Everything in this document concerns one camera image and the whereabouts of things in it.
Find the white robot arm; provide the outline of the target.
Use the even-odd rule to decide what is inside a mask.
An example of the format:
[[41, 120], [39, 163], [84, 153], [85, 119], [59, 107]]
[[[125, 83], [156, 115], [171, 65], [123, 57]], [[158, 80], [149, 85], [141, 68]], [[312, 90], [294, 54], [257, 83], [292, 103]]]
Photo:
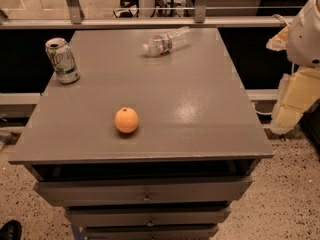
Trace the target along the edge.
[[303, 114], [320, 99], [320, 0], [308, 0], [293, 21], [266, 44], [273, 51], [285, 50], [297, 71], [280, 80], [270, 130], [291, 131]]

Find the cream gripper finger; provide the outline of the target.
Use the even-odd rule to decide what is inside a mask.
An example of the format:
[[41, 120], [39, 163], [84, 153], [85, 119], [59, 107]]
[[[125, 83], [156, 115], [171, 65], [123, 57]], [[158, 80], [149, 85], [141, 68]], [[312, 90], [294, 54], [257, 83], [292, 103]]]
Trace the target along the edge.
[[303, 114], [320, 99], [320, 69], [299, 67], [280, 80], [270, 130], [275, 134], [291, 131]]
[[273, 51], [282, 51], [287, 47], [287, 35], [289, 27], [284, 27], [275, 36], [268, 40], [266, 48]]

